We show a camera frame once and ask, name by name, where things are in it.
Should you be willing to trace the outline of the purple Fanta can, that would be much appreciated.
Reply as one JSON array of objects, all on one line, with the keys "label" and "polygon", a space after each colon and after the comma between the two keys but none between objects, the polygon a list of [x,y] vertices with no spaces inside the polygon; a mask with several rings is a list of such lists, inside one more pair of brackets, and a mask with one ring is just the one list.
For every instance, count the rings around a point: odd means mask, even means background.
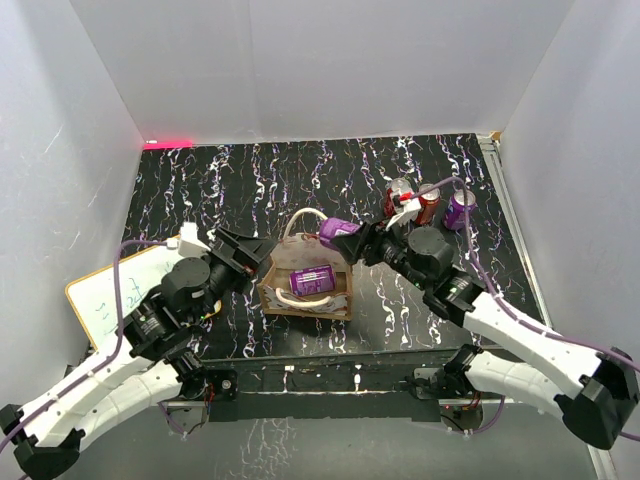
[{"label": "purple Fanta can", "polygon": [[331,241],[342,235],[350,235],[360,228],[358,224],[351,223],[335,217],[325,219],[319,228],[318,237],[320,243],[327,248],[332,248]]},{"label": "purple Fanta can", "polygon": [[335,273],[330,265],[295,270],[290,274],[290,286],[299,297],[330,292],[336,287]]},{"label": "purple Fanta can", "polygon": [[471,214],[476,207],[476,196],[462,189],[457,190],[449,199],[442,217],[442,225],[450,231],[459,231],[464,227],[465,213]]}]

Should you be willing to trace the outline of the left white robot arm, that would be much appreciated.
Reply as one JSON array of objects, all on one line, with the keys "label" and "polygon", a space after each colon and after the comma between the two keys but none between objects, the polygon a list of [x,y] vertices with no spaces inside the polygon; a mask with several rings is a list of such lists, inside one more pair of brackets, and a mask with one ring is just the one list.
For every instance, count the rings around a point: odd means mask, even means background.
[{"label": "left white robot arm", "polygon": [[267,266],[277,242],[185,223],[176,238],[150,241],[174,251],[178,262],[129,314],[123,312],[120,262],[113,262],[114,337],[36,399],[1,409],[1,445],[14,447],[23,478],[54,479],[78,459],[83,446],[139,411],[181,395],[200,396],[205,368],[187,340],[230,292],[242,292]]}]

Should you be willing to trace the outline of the aluminium frame rail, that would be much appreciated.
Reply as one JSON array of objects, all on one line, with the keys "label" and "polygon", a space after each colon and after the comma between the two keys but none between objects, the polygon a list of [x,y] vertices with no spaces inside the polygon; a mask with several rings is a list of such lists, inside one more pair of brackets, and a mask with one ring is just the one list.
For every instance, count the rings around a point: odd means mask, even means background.
[{"label": "aluminium frame rail", "polygon": [[[521,263],[525,270],[527,280],[534,294],[537,308],[541,314],[542,321],[545,325],[552,327],[553,323],[549,316],[547,305],[545,303],[542,291],[539,286],[529,252],[522,234],[522,230],[508,191],[506,179],[504,176],[502,162],[499,151],[499,144],[490,135],[477,134],[477,141],[482,151],[483,159],[492,179],[494,188],[499,198],[501,207],[509,226],[512,238],[518,251]],[[592,446],[588,446],[588,452],[598,479],[618,479],[616,469],[609,451],[598,450]]]}]

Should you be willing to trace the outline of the yellow-framed whiteboard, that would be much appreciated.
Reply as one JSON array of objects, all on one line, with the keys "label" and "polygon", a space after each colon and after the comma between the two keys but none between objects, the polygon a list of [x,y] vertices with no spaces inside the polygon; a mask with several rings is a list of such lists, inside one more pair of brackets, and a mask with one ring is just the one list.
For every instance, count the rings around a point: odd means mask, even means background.
[{"label": "yellow-framed whiteboard", "polygon": [[[183,257],[166,247],[151,247],[119,263],[123,315],[128,315],[162,277]],[[65,289],[90,344],[97,349],[117,329],[113,267],[105,267],[75,280]]]}]

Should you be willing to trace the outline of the pink tape strip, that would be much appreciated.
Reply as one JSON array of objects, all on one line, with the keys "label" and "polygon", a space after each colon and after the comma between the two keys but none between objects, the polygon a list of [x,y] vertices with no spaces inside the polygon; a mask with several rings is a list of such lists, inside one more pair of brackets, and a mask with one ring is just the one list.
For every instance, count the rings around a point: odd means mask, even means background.
[{"label": "pink tape strip", "polygon": [[176,148],[191,148],[193,142],[189,140],[169,140],[158,141],[149,140],[145,143],[144,150],[161,150],[161,149],[176,149]]}]

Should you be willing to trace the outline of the burlap canvas tote bag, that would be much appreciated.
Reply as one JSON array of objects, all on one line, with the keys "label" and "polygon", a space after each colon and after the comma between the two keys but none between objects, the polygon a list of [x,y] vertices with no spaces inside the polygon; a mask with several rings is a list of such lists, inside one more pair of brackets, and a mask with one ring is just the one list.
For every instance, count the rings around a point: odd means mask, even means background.
[{"label": "burlap canvas tote bag", "polygon": [[316,216],[319,225],[329,219],[310,207],[290,218],[270,254],[271,266],[258,284],[262,310],[268,315],[349,321],[352,267],[339,252],[325,246],[318,231],[294,231],[296,221],[305,215]]}]

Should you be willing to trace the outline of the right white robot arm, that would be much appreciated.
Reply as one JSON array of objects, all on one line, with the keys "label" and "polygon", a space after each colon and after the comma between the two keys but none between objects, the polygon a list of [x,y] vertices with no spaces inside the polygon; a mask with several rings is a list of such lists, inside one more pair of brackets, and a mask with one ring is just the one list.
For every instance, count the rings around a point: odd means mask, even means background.
[{"label": "right white robot arm", "polygon": [[465,346],[432,377],[434,387],[460,397],[480,391],[526,403],[600,450],[623,436],[639,404],[639,366],[623,351],[561,336],[517,312],[455,265],[454,248],[435,228],[420,227],[402,238],[381,224],[364,223],[338,231],[330,243],[349,264],[388,265],[422,291],[434,314],[517,358]]}]

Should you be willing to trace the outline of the red Coca-Cola can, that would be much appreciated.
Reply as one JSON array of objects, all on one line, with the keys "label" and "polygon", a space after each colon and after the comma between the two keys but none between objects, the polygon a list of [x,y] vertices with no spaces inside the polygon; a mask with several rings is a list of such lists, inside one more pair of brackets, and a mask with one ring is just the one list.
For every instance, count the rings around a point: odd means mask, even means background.
[{"label": "red Coca-Cola can", "polygon": [[412,185],[406,178],[395,178],[387,183],[383,212],[390,218],[401,211],[402,201],[413,194]]},{"label": "red Coca-Cola can", "polygon": [[417,226],[429,226],[432,224],[440,203],[440,189],[432,184],[423,184],[419,187],[420,210],[414,220]]}]

